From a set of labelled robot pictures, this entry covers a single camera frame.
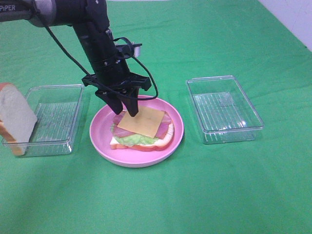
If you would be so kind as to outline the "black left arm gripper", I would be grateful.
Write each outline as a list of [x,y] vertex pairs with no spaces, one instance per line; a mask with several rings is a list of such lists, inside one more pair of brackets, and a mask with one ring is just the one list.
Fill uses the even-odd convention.
[[[101,90],[95,92],[96,96],[103,100],[115,114],[122,112],[122,103],[129,115],[134,117],[138,113],[138,88],[147,91],[151,87],[151,78],[132,73],[126,63],[126,59],[135,59],[140,54],[141,43],[128,43],[115,45],[110,43],[112,54],[106,59],[92,62],[93,75],[86,75],[82,82],[85,86],[93,85]],[[121,100],[116,91],[123,96]]]

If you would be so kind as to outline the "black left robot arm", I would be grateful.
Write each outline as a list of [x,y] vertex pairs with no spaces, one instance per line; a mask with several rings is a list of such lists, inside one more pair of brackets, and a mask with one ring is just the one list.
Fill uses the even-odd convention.
[[107,4],[104,0],[2,0],[0,20],[27,20],[51,33],[51,26],[71,26],[92,66],[93,74],[85,72],[85,86],[97,87],[96,96],[120,114],[125,107],[130,116],[138,113],[139,89],[147,91],[155,82],[132,73],[126,59],[136,59],[141,44],[116,45],[110,30]]

